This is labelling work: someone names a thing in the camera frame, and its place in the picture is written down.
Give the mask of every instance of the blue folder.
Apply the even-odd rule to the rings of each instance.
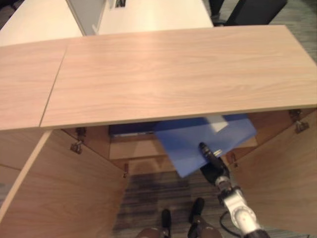
[[[198,145],[206,143],[221,156],[256,135],[256,130],[246,114],[223,116],[227,126],[215,131],[206,118],[166,120],[154,127],[178,174],[183,178],[208,163]]]

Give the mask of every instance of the black chair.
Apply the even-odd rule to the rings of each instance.
[[[226,22],[214,25],[268,25],[287,4],[287,0],[239,0]]]
[[[212,21],[219,20],[220,9],[222,7],[223,2],[224,0],[209,0]]]
[[[15,2],[19,0],[0,0],[0,10],[5,6],[10,6],[14,11],[16,11],[16,6],[14,5]]]

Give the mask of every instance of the wooden tabletop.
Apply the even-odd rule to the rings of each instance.
[[[176,119],[317,104],[316,63],[285,26],[69,39],[56,74],[43,120],[38,124],[41,127]],[[10,120],[1,118],[0,123]]]
[[[0,47],[0,130],[38,127],[66,41]]]

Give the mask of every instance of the chair leg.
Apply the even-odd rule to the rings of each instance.
[[[14,11],[17,10],[17,8],[16,8],[16,6],[15,6],[14,4],[11,4],[10,7],[11,7]]]

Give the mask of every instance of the cabinet door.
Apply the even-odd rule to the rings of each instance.
[[[231,171],[263,225],[317,234],[316,112],[244,156]]]
[[[123,171],[88,147],[70,151],[74,139],[61,130],[45,136],[1,207],[0,237],[109,237],[127,184]]]

